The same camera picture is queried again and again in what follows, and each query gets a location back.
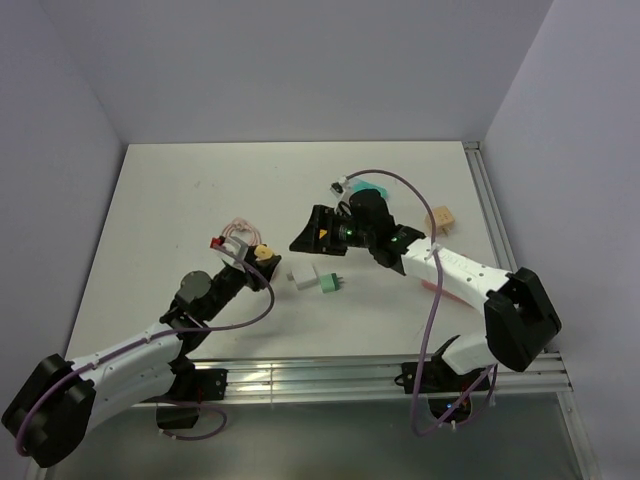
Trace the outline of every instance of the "gray floor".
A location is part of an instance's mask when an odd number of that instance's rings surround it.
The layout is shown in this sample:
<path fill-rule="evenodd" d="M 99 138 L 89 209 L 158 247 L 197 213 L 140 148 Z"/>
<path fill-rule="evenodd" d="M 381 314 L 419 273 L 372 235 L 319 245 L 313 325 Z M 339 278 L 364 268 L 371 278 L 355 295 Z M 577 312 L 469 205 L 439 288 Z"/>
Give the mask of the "gray floor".
<path fill-rule="evenodd" d="M 407 401 L 228 408 L 218 437 L 157 435 L 154 412 L 99 427 L 49 478 L 99 479 L 575 479 L 555 395 L 498 397 L 467 427 L 418 439 Z M 215 422 L 201 419 L 192 433 Z"/>

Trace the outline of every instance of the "gray wall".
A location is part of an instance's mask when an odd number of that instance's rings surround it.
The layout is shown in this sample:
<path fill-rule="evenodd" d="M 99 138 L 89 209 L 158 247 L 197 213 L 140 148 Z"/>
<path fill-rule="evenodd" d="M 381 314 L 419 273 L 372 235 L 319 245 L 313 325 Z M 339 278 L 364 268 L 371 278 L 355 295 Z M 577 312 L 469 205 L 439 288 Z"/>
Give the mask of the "gray wall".
<path fill-rule="evenodd" d="M 122 146 L 37 2 L 0 2 L 0 410 L 62 352 Z M 0 428 L 0 477 L 25 462 Z"/>
<path fill-rule="evenodd" d="M 640 475 L 640 3 L 556 0 L 486 138 L 605 478 Z"/>
<path fill-rule="evenodd" d="M 551 0 L 42 0 L 128 143 L 484 137 Z"/>

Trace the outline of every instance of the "teal object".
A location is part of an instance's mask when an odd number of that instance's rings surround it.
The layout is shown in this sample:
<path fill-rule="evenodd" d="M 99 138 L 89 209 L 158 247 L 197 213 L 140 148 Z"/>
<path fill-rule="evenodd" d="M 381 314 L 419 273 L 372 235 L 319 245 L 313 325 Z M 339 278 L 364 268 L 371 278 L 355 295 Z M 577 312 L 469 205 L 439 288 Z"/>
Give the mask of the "teal object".
<path fill-rule="evenodd" d="M 354 192 L 359 192 L 360 190 L 378 190 L 380 192 L 380 196 L 382 196 L 382 198 L 384 198 L 385 200 L 389 196 L 387 194 L 386 188 L 380 187 L 379 185 L 375 185 L 373 183 L 365 182 L 364 180 L 357 180 L 351 188 L 353 188 Z"/>
<path fill-rule="evenodd" d="M 340 290 L 340 277 L 338 277 L 338 275 L 335 273 L 321 275 L 319 277 L 319 280 L 322 293 L 331 293 L 335 292 L 336 290 Z"/>

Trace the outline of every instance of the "white table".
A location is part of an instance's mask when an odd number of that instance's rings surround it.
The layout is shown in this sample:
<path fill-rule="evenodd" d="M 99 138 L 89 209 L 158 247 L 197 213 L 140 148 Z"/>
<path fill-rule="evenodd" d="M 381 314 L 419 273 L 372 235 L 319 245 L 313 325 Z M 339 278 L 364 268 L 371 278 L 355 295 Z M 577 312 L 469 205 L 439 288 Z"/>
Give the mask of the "white table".
<path fill-rule="evenodd" d="M 433 293 L 417 279 L 380 267 L 366 251 L 346 257 L 293 254 L 288 245 L 316 203 L 334 205 L 328 186 L 363 168 L 405 176 L 433 207 L 456 217 L 443 245 L 495 265 L 490 239 L 465 153 L 459 142 L 351 142 L 132 145 L 89 276 L 68 358 L 118 343 L 156 321 L 182 277 L 215 274 L 222 263 L 211 237 L 234 217 L 255 224 L 282 254 L 273 281 L 277 302 L 246 329 L 211 334 L 193 358 L 296 358 L 412 354 L 418 351 Z M 398 223 L 423 228 L 425 212 L 403 185 L 381 176 L 367 181 L 389 191 Z M 286 279 L 294 262 L 344 277 L 344 289 L 297 291 Z M 213 321 L 245 321 L 267 304 L 248 289 Z M 444 299 L 430 342 L 483 328 L 470 307 Z"/>

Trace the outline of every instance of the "yellow object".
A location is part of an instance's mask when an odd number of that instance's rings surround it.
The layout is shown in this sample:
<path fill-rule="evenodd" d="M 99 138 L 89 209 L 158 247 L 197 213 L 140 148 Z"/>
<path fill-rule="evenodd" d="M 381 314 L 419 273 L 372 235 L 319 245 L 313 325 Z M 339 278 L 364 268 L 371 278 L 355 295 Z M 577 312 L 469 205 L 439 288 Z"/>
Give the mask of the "yellow object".
<path fill-rule="evenodd" d="M 451 230 L 453 224 L 456 223 L 456 219 L 453 217 L 453 214 L 447 207 L 442 206 L 433 209 L 433 216 L 436 220 L 436 235 L 441 233 L 448 235 L 449 230 Z M 431 233 L 431 220 L 429 219 L 429 215 L 425 217 L 424 223 L 427 226 L 427 233 Z"/>
<path fill-rule="evenodd" d="M 273 250 L 271 250 L 266 245 L 258 245 L 254 250 L 253 254 L 256 256 L 258 260 L 269 260 L 271 257 L 275 255 Z"/>

